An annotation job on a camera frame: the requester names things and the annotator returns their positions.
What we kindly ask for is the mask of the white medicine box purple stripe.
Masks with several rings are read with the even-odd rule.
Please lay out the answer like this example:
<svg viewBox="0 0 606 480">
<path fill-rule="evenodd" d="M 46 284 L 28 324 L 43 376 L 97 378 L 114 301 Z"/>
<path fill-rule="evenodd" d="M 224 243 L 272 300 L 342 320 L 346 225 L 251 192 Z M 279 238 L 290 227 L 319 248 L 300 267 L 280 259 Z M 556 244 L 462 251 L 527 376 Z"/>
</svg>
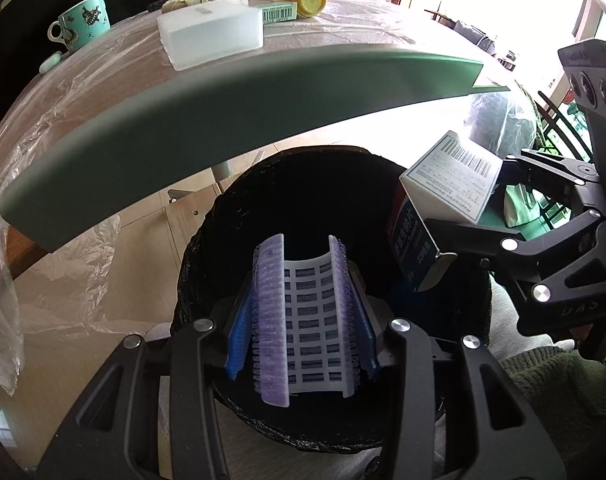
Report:
<svg viewBox="0 0 606 480">
<path fill-rule="evenodd" d="M 297 4 L 284 0 L 213 0 L 158 17 L 161 44 L 174 70 L 260 49 L 264 27 L 294 21 Z"/>
</svg>

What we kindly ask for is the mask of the purple blister pack tray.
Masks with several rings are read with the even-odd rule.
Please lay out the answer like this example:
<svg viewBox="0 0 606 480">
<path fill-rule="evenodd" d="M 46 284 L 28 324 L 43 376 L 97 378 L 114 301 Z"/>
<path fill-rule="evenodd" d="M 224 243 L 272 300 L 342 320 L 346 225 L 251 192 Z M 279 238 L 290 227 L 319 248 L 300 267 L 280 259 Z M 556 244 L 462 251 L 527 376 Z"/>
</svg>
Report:
<svg viewBox="0 0 606 480">
<path fill-rule="evenodd" d="M 345 248 L 288 260 L 284 236 L 260 243 L 253 269 L 254 380 L 263 402 L 286 408 L 302 393 L 355 391 L 354 309 Z"/>
</svg>

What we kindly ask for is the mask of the teal patterned mug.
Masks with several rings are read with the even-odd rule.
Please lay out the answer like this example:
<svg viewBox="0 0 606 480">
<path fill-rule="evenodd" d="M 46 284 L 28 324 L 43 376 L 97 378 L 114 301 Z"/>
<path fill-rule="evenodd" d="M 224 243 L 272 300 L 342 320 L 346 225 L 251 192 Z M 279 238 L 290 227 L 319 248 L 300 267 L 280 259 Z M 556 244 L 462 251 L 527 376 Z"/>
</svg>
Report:
<svg viewBox="0 0 606 480">
<path fill-rule="evenodd" d="M 47 36 L 63 44 L 68 52 L 77 52 L 111 29 L 104 0 L 82 0 L 50 24 Z"/>
</svg>

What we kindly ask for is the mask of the blue red medicine box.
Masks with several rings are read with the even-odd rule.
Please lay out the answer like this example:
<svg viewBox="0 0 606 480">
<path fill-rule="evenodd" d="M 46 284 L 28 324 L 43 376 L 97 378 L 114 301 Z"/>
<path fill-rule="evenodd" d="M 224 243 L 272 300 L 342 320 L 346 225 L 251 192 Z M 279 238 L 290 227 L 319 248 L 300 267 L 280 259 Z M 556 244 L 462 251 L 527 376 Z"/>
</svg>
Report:
<svg viewBox="0 0 606 480">
<path fill-rule="evenodd" d="M 390 234 L 412 292 L 435 286 L 457 258 L 444 251 L 425 222 L 478 223 L 501 166 L 486 148 L 448 131 L 399 176 Z"/>
</svg>

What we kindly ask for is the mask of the black trash bin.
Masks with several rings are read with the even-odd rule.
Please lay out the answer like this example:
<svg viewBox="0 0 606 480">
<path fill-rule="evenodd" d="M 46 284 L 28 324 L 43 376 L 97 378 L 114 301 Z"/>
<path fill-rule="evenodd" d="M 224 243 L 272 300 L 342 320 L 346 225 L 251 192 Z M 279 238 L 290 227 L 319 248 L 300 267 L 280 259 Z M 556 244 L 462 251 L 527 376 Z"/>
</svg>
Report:
<svg viewBox="0 0 606 480">
<path fill-rule="evenodd" d="M 489 334 L 492 288 L 444 257 L 406 199 L 402 167 L 361 148 L 294 148 L 218 196 L 182 257 L 170 328 L 200 318 L 213 389 L 242 422 L 305 452 L 381 445 L 397 389 L 382 336 L 391 318 L 445 340 Z"/>
</svg>

